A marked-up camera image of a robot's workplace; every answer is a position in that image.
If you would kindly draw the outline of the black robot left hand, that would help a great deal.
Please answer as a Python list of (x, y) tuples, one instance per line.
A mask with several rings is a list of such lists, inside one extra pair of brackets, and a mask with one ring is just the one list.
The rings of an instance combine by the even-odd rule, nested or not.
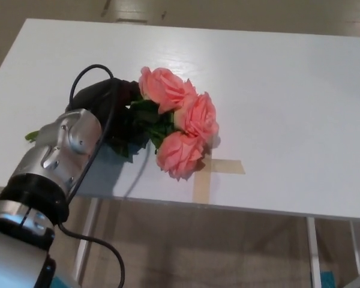
[(139, 84), (136, 81), (106, 79), (81, 89), (65, 110), (69, 112), (86, 109), (99, 120), (102, 128), (106, 125), (109, 113), (113, 112), (104, 141), (108, 144), (125, 142), (144, 147), (148, 137), (128, 108), (133, 102), (141, 99)]

